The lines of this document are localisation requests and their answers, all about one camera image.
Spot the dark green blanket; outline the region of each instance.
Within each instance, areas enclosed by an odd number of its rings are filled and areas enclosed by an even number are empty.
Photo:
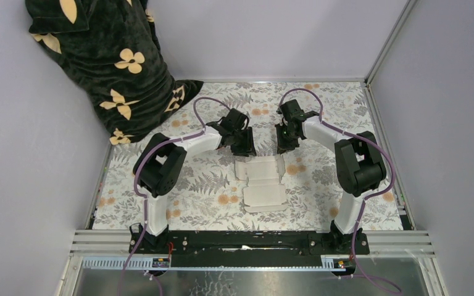
[[[86,90],[112,144],[140,141],[202,87],[168,72],[147,1],[26,0],[30,33]]]

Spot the black cloth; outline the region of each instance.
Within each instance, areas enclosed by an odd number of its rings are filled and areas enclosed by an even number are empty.
[[[148,0],[26,0],[29,32],[81,86],[112,144],[138,142],[195,97],[160,54]]]

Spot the floral tablecloth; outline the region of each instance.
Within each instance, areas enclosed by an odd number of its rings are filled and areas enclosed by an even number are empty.
[[[277,140],[274,124],[280,97],[293,88],[307,88],[323,101],[323,118],[353,133],[373,131],[367,103],[359,83],[206,83],[200,96],[224,101],[247,113],[253,127],[258,156],[274,155]],[[304,110],[318,110],[306,92],[293,92]],[[206,121],[218,120],[227,110],[215,102],[200,102]],[[155,133],[178,136],[197,131],[201,125],[190,103]],[[143,200],[133,192],[131,172],[150,140],[114,147],[113,157],[99,193],[93,229],[126,229],[143,220]],[[329,150],[309,139],[283,155],[288,209],[283,212],[248,213],[244,210],[245,181],[235,178],[230,149],[206,152],[187,160],[177,185],[169,194],[166,216],[170,229],[182,230],[329,230],[339,211],[342,190],[336,179],[335,158]],[[368,201],[362,219],[371,230],[397,230],[402,224],[392,193]]]

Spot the white wall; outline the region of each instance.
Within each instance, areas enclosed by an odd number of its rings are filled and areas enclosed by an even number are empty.
[[[375,79],[415,222],[450,295],[474,295],[474,1],[419,1]]]
[[[150,0],[176,78],[363,78],[406,0]]]
[[[54,293],[108,143],[24,7],[0,0],[0,296]]]

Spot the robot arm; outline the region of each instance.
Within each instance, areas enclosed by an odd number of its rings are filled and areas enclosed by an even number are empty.
[[[317,112],[305,113],[297,101],[284,103],[279,113],[284,119],[284,124],[275,125],[279,154],[299,147],[299,139],[312,139],[335,153],[337,178],[343,196],[339,213],[331,222],[331,231],[338,237],[352,234],[362,200],[378,189],[386,177],[381,154],[366,142],[322,125]],[[376,142],[369,131],[359,135]]]
[[[147,232],[158,236],[168,226],[166,220],[167,194],[173,189],[186,158],[206,151],[230,146],[236,156],[256,156],[252,128],[247,126],[249,118],[236,109],[219,121],[207,123],[204,134],[199,137],[170,143],[161,147],[144,164],[139,175],[140,191],[148,198]],[[170,138],[161,133],[153,135],[133,167],[137,171],[143,158],[158,144]]]

